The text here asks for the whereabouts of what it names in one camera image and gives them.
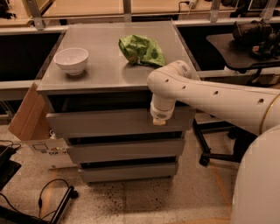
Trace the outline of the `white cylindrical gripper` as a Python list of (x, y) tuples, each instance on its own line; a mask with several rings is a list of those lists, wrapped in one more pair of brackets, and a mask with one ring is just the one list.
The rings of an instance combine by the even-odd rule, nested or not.
[(166, 120), (169, 120), (172, 117), (175, 102), (175, 100), (165, 99), (156, 94), (152, 96), (150, 102), (150, 113), (153, 117), (154, 125), (166, 125)]

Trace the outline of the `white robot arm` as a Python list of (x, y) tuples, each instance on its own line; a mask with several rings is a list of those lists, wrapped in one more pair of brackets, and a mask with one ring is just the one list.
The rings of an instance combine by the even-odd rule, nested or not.
[(280, 224), (280, 91), (191, 76), (182, 60), (152, 71), (151, 115), (164, 122), (183, 102), (256, 135), (239, 165), (230, 224)]

